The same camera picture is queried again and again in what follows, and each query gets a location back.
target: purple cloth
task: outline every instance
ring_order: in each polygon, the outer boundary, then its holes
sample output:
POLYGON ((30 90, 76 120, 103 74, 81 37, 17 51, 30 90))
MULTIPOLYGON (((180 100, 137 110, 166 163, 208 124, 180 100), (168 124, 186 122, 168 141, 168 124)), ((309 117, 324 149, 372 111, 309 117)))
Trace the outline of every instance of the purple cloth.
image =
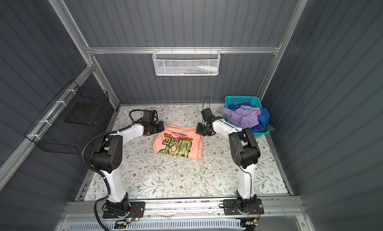
POLYGON ((252 107, 249 105, 241 105, 235 111, 223 108, 221 111, 224 117, 228 117, 230 123, 240 128, 251 128, 259 125, 258 116, 261 115, 259 107, 252 107))

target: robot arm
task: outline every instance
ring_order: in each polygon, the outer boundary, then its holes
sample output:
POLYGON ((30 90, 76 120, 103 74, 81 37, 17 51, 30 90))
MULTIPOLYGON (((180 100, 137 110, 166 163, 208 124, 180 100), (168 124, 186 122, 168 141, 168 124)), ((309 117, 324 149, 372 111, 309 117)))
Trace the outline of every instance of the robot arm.
POLYGON ((239 185, 237 190, 237 207, 245 212, 247 206, 256 203, 253 179, 258 158, 261 152, 250 128, 239 128, 227 123, 222 117, 215 117, 210 108, 201 111, 203 124, 198 123, 197 134, 212 136, 220 133, 229 140, 231 157, 239 166, 239 185))
POLYGON ((122 161, 122 145, 142 135, 152 135, 164 130, 164 122, 158 121, 157 111, 143 110, 144 115, 138 121, 132 119, 128 127, 117 130, 113 134, 100 136, 93 145, 90 163, 105 177, 110 187, 110 194, 105 203, 106 216, 127 217, 130 210, 128 195, 122 185, 118 167, 122 161))

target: red wire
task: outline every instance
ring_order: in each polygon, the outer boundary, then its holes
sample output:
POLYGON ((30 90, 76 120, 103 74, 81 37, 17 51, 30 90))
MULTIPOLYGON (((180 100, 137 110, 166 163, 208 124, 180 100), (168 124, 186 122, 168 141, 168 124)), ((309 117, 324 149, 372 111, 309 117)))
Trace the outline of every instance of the red wire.
POLYGON ((254 212, 256 213, 258 219, 260 219, 260 218, 261 218, 261 214, 258 215, 258 213, 256 212, 256 210, 255 210, 255 209, 253 209, 253 210, 254 210, 254 212))
POLYGON ((140 214, 140 212, 138 212, 138 210, 134 210, 134 211, 137 211, 137 213, 138 213, 138 215, 140 216, 140 218, 141 218, 141 214, 140 214))

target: blue cloth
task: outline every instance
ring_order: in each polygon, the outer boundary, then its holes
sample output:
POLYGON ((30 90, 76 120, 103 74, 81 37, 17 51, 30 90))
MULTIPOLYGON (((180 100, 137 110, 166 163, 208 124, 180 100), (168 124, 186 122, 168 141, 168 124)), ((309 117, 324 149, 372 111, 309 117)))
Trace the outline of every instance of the blue cloth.
POLYGON ((251 128, 253 132, 262 132, 268 121, 270 120, 270 113, 266 108, 261 108, 261 115, 258 116, 259 125, 251 128))
POLYGON ((252 105, 251 105, 251 102, 246 101, 246 102, 244 102, 244 103, 240 103, 240 104, 237 104, 237 105, 235 105, 235 104, 228 104, 228 105, 227 105, 227 108, 230 109, 230 110, 232 110, 232 111, 236 111, 238 108, 241 107, 241 105, 249 105, 249 106, 252 106, 252 105))

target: white wire basket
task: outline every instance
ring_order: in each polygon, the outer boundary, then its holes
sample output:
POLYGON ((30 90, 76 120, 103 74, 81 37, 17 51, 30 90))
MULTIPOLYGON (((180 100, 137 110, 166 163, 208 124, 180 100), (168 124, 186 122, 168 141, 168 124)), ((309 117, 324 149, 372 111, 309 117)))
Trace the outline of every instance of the white wire basket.
POLYGON ((158 76, 216 76, 221 54, 153 52, 153 63, 158 76))

